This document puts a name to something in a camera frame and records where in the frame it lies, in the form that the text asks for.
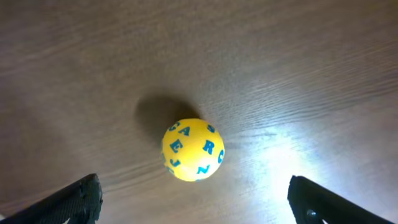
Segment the yellow ball blue letters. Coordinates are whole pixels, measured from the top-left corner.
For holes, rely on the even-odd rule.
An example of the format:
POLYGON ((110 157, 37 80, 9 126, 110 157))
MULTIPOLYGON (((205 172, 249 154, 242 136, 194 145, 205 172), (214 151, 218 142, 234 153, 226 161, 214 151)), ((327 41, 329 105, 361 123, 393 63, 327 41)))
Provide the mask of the yellow ball blue letters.
POLYGON ((176 178, 196 182, 213 175, 226 150, 221 134, 198 118, 181 119, 171 125, 161 140, 161 160, 176 178))

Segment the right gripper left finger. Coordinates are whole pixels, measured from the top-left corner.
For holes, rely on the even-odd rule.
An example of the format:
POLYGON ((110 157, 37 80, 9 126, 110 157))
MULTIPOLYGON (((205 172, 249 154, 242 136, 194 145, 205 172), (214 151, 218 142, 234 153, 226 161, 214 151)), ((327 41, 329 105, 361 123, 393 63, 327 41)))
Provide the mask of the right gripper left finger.
POLYGON ((103 192, 96 174, 89 174, 41 201, 1 220, 1 224, 95 224, 103 192))

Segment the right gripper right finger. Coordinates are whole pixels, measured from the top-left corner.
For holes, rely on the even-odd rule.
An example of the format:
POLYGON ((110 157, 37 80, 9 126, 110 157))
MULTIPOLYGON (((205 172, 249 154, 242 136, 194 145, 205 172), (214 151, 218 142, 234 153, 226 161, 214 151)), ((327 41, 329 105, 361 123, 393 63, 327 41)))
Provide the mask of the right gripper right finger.
POLYGON ((298 224, 392 224, 303 176, 292 176, 287 199, 298 224))

